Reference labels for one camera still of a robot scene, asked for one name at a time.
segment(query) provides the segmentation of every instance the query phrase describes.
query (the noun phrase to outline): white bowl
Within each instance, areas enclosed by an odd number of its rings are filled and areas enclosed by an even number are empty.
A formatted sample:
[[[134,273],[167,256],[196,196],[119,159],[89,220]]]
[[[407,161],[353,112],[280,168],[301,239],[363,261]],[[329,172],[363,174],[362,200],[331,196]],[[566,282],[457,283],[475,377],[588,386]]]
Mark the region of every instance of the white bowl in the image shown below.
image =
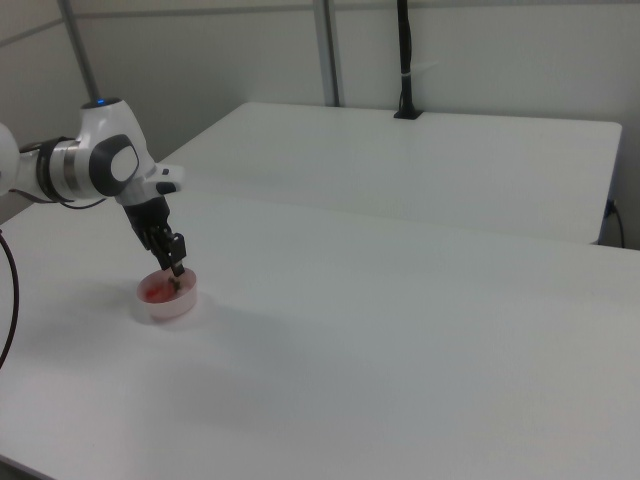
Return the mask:
[[[145,306],[149,315],[158,319],[168,319],[188,312],[198,299],[197,278],[193,270],[185,268],[185,272],[178,277],[180,290],[176,297],[167,302],[151,303],[145,300],[145,292],[153,285],[168,282],[173,276],[171,269],[158,270],[151,275],[147,275],[138,285],[136,295],[138,300]]]

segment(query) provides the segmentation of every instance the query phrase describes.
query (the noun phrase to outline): white wall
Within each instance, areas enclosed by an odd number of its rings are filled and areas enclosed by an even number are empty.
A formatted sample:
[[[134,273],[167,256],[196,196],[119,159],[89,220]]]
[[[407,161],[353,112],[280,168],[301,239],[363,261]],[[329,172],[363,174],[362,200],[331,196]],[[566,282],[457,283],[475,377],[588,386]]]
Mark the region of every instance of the white wall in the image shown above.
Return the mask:
[[[100,94],[131,105],[157,160],[244,102],[325,103],[311,0],[72,5]]]
[[[336,0],[344,104],[396,108],[396,12],[345,3]],[[414,79],[419,107],[621,123],[613,195],[640,248],[640,5],[412,8],[410,21],[414,64],[439,62]],[[610,223],[605,240],[617,244]]]
[[[56,0],[0,0],[0,122],[19,145],[75,136],[88,99]],[[0,197],[0,223],[29,202]]]

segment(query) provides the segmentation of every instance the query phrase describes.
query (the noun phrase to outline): tabletop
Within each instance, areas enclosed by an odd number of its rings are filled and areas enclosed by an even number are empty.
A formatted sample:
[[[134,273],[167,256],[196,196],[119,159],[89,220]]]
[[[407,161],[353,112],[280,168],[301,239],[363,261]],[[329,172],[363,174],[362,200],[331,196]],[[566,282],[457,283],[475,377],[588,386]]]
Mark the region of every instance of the tabletop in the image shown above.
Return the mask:
[[[212,188],[536,238],[598,240],[620,125],[248,103],[182,147]]]
[[[168,198],[200,297],[166,323],[115,202],[3,226],[0,456],[60,480],[637,478],[637,252],[214,190]]]

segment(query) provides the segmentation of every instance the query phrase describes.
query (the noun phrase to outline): black cable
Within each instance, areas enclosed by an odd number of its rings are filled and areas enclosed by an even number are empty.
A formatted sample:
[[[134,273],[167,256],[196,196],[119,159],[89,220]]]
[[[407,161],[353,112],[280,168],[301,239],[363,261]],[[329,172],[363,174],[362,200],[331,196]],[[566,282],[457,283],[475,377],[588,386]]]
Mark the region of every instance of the black cable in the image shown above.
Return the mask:
[[[11,348],[11,342],[16,333],[16,327],[18,326],[18,309],[20,308],[20,285],[18,284],[18,269],[16,268],[16,262],[13,259],[11,249],[6,240],[2,236],[2,230],[0,230],[0,244],[4,250],[7,260],[9,261],[9,267],[11,268],[11,280],[13,282],[13,313],[11,314],[11,325],[9,326],[9,334],[4,342],[4,348],[2,354],[0,354],[0,368],[4,364],[7,355],[9,355],[9,349]]]
[[[103,198],[102,200],[98,200],[95,203],[90,203],[89,205],[83,205],[81,207],[74,207],[73,205],[70,205],[70,204],[65,203],[65,202],[60,202],[60,205],[62,205],[65,208],[70,208],[71,210],[86,210],[87,208],[91,208],[91,207],[95,207],[96,205],[100,205],[105,200],[106,200],[106,198]]]
[[[622,217],[620,216],[620,212],[615,204],[611,208],[611,213],[616,214],[616,218],[618,219],[618,226],[620,227],[620,246],[625,248],[624,246],[624,227],[622,226]]]

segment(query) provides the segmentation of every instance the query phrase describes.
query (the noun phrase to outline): black pole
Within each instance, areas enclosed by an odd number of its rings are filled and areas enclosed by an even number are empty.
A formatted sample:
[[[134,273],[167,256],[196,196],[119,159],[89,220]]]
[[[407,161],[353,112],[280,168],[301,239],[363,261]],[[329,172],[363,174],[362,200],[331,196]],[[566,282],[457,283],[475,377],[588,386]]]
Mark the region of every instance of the black pole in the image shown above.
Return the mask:
[[[422,111],[413,106],[411,89],[411,27],[407,0],[398,0],[398,34],[400,38],[400,73],[402,74],[402,94],[395,118],[415,120]]]

